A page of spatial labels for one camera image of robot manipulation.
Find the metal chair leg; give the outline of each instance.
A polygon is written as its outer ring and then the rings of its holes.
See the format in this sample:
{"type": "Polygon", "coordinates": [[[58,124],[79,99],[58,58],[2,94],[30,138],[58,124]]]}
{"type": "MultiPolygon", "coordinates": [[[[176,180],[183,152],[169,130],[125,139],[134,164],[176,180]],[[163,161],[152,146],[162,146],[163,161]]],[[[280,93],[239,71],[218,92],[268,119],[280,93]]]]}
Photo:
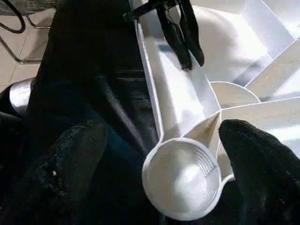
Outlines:
{"type": "Polygon", "coordinates": [[[50,29],[51,26],[38,26],[36,24],[33,23],[33,21],[30,19],[30,17],[28,15],[26,15],[27,20],[29,21],[30,25],[35,28],[35,29],[50,29]]]}
{"type": "Polygon", "coordinates": [[[14,52],[10,49],[10,47],[6,44],[6,42],[3,40],[3,38],[0,36],[0,42],[3,44],[6,51],[9,53],[9,55],[19,64],[39,64],[41,63],[41,60],[22,60],[19,59],[14,52]]]}

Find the curved plastic rim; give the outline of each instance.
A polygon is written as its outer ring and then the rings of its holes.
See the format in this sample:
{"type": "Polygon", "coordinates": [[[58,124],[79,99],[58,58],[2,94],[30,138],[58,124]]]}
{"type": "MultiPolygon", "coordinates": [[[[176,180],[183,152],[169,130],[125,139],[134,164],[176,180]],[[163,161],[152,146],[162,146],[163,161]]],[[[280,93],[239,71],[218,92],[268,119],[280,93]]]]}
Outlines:
{"type": "Polygon", "coordinates": [[[219,201],[219,198],[221,196],[221,192],[223,189],[222,183],[221,183],[221,171],[218,165],[218,162],[216,160],[216,158],[212,155],[212,153],[210,152],[210,150],[202,143],[195,141],[193,139],[190,138],[185,138],[185,137],[179,137],[179,138],[173,138],[170,139],[164,143],[162,143],[159,146],[156,146],[146,157],[145,162],[143,164],[143,168],[142,168],[142,184],[145,190],[145,193],[148,197],[148,199],[151,201],[151,203],[155,206],[155,208],[158,209],[158,211],[160,211],[161,213],[163,213],[164,215],[176,219],[176,220],[181,220],[181,221],[189,221],[189,220],[195,220],[195,219],[199,219],[202,218],[204,216],[206,216],[207,214],[209,214],[216,206],[216,204],[219,201]],[[170,212],[166,212],[165,210],[163,210],[159,205],[156,204],[155,200],[153,199],[153,196],[151,194],[151,192],[149,191],[148,188],[148,168],[150,166],[151,160],[153,158],[153,156],[157,153],[157,151],[159,150],[159,148],[163,147],[164,145],[170,143],[170,142],[184,142],[184,143],[189,143],[194,145],[195,147],[202,149],[207,156],[210,158],[210,160],[214,163],[214,165],[216,166],[216,169],[218,170],[218,174],[219,174],[219,188],[218,191],[215,195],[215,198],[213,200],[213,202],[209,205],[209,207],[207,207],[206,210],[202,210],[202,211],[194,211],[194,212],[186,212],[186,213],[170,213],[170,212]]]}
{"type": "Polygon", "coordinates": [[[227,81],[212,81],[212,82],[210,82],[210,83],[212,84],[212,88],[213,88],[214,92],[215,92],[215,89],[214,89],[213,84],[227,84],[227,85],[229,85],[229,86],[231,85],[231,86],[234,86],[234,87],[236,87],[236,88],[239,88],[239,89],[245,91],[245,93],[247,93],[247,94],[251,95],[253,98],[255,98],[255,99],[257,100],[257,102],[254,102],[253,104],[257,104],[257,103],[260,103],[260,102],[261,102],[260,99],[259,99],[252,91],[250,91],[250,90],[248,90],[247,88],[245,88],[245,87],[243,87],[243,86],[240,86],[240,85],[238,85],[238,84],[236,84],[236,83],[227,82],[227,81]]]}

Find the gloved hand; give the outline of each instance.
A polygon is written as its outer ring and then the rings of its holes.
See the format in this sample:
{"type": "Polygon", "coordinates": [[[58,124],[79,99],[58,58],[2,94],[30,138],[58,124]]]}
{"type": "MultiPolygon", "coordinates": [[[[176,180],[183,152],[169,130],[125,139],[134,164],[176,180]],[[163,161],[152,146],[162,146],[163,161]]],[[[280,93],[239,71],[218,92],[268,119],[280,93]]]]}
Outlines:
{"type": "Polygon", "coordinates": [[[0,224],[75,224],[106,143],[107,129],[96,120],[62,133],[4,201],[0,224]]]}
{"type": "Polygon", "coordinates": [[[21,119],[0,112],[0,205],[14,180],[15,165],[24,133],[21,119]]]}
{"type": "Polygon", "coordinates": [[[243,195],[241,225],[300,224],[300,160],[276,137],[246,121],[219,129],[243,195]]]}

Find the white plastic part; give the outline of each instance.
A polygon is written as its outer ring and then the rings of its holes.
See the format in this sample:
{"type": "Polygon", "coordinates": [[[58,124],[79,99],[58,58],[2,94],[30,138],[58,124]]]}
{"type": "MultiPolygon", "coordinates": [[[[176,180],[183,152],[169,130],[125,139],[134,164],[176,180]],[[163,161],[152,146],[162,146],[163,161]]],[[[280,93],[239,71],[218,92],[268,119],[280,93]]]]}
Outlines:
{"type": "Polygon", "coordinates": [[[211,82],[211,85],[222,109],[260,102],[255,94],[237,84],[211,82]]]}
{"type": "Polygon", "coordinates": [[[152,150],[143,166],[143,186],[151,203],[177,220],[211,212],[223,189],[215,157],[201,143],[175,138],[152,150]]]}
{"type": "MultiPolygon", "coordinates": [[[[136,8],[147,0],[129,2],[136,8]]],[[[144,162],[142,179],[150,201],[165,215],[178,220],[203,217],[217,204],[226,182],[234,179],[230,160],[218,135],[223,120],[247,120],[276,136],[300,157],[300,45],[296,40],[300,21],[295,11],[298,2],[191,0],[205,64],[200,68],[192,57],[190,72],[181,70],[164,38],[156,11],[135,22],[159,136],[157,146],[144,162]],[[194,152],[209,150],[209,162],[219,167],[220,181],[214,181],[218,193],[207,201],[194,201],[193,197],[203,190],[199,188],[199,192],[181,192],[187,201],[182,204],[172,196],[174,177],[167,184],[156,182],[173,173],[181,180],[176,168],[189,171],[183,165],[197,164],[196,158],[189,157],[189,151],[183,154],[185,150],[177,146],[178,141],[185,140],[181,137],[191,140],[194,152]],[[171,160],[170,168],[161,172],[160,168],[168,165],[164,160],[170,156],[176,160],[183,157],[185,163],[171,160]]],[[[170,15],[178,22],[176,8],[170,15]]],[[[200,161],[197,165],[206,165],[207,161],[200,161]]],[[[192,166],[190,172],[183,174],[189,176],[199,171],[196,167],[192,166]]],[[[197,186],[201,180],[208,182],[203,176],[197,176],[192,184],[197,186]]],[[[184,182],[180,184],[179,190],[185,190],[182,188],[184,182]]]]}
{"type": "Polygon", "coordinates": [[[263,102],[300,96],[300,40],[287,48],[246,88],[263,102]]]}
{"type": "Polygon", "coordinates": [[[300,1],[263,0],[295,38],[300,38],[300,1]]]}

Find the white plastic tray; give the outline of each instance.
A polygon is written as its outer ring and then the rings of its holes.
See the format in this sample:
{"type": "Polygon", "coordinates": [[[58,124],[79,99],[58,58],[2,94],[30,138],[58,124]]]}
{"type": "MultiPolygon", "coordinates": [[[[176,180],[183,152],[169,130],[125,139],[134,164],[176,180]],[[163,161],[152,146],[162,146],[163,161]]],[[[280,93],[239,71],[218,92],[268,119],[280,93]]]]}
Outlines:
{"type": "MultiPolygon", "coordinates": [[[[136,8],[147,0],[133,0],[136,8]]],[[[247,120],[300,157],[300,0],[191,0],[205,55],[180,69],[155,11],[136,33],[160,145],[175,137],[205,144],[232,176],[218,137],[225,119],[247,120]]],[[[176,8],[171,10],[178,17],[176,8]]]]}

